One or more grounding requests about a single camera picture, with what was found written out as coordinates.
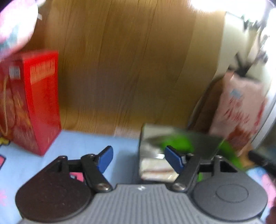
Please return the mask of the light green snack packet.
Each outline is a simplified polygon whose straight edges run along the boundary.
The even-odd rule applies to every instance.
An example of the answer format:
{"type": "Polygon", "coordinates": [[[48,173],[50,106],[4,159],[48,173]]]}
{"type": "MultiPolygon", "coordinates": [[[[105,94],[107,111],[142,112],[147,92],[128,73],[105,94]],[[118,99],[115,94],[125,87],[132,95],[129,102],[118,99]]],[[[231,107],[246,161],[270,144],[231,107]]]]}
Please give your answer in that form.
{"type": "MultiPolygon", "coordinates": [[[[238,169],[244,171],[240,159],[237,157],[233,147],[229,142],[221,137],[210,136],[196,132],[183,132],[165,137],[160,146],[164,150],[167,146],[172,146],[180,155],[199,155],[202,159],[210,160],[215,155],[220,155],[230,161],[238,169]]],[[[162,182],[173,182],[178,177],[178,173],[170,171],[170,174],[163,177],[162,182]]]]}

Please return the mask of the black cardboard storage box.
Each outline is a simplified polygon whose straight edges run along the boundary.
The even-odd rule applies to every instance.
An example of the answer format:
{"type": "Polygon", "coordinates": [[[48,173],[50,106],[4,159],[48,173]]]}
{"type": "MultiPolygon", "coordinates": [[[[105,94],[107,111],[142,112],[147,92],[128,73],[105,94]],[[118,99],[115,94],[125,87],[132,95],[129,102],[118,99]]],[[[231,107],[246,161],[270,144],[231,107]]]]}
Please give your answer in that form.
{"type": "Polygon", "coordinates": [[[224,139],[172,126],[144,124],[139,139],[139,176],[145,182],[173,182],[192,156],[211,160],[220,155],[242,168],[224,139]]]}

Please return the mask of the large pink snack bag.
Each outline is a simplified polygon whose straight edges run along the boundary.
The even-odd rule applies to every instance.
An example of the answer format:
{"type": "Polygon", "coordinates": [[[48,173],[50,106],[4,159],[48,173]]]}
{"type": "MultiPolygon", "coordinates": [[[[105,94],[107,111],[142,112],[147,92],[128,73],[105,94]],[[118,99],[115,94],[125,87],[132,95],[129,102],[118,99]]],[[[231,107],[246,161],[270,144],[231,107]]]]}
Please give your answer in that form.
{"type": "Polygon", "coordinates": [[[266,94],[261,82],[242,78],[233,71],[225,73],[209,134],[227,140],[240,156],[259,130],[265,105],[266,94]]]}

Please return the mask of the red gift bag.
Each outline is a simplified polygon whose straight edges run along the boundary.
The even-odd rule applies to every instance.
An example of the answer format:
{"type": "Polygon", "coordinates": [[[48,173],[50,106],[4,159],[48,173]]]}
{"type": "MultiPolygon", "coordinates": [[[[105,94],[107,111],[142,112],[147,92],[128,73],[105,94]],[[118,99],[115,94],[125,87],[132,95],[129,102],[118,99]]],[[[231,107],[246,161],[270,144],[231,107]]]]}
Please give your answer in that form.
{"type": "Polygon", "coordinates": [[[60,132],[58,52],[23,52],[1,61],[1,137],[43,156],[60,132]]]}

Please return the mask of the wooden board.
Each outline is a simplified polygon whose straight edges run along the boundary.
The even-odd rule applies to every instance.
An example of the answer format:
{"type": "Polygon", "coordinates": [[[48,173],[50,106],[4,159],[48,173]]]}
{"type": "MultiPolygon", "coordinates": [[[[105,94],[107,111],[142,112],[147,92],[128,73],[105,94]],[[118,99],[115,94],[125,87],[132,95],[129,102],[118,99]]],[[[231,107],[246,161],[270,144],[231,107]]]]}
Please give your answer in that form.
{"type": "Polygon", "coordinates": [[[186,127],[213,78],[225,12],[189,1],[46,1],[25,50],[54,49],[62,127],[137,137],[186,127]]]}

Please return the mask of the pink blue plush toy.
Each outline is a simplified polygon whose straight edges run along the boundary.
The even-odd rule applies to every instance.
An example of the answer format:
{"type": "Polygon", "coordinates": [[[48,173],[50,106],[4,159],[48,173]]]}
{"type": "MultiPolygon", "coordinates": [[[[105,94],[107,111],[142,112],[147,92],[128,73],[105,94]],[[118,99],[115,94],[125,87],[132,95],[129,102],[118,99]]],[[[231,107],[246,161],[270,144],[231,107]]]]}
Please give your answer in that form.
{"type": "Polygon", "coordinates": [[[45,1],[1,1],[1,61],[21,50],[31,39],[38,9],[45,1]]]}

